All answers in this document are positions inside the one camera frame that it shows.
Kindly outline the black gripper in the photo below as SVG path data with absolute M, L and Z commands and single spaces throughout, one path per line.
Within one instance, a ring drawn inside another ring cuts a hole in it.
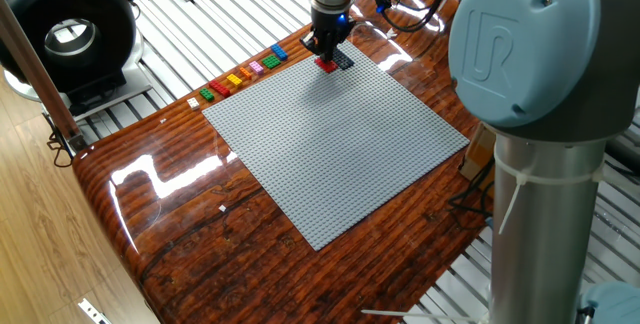
M 300 38 L 300 43 L 323 62 L 333 60 L 337 46 L 344 42 L 356 21 L 347 13 L 328 14 L 316 9 L 311 11 L 312 30 Z

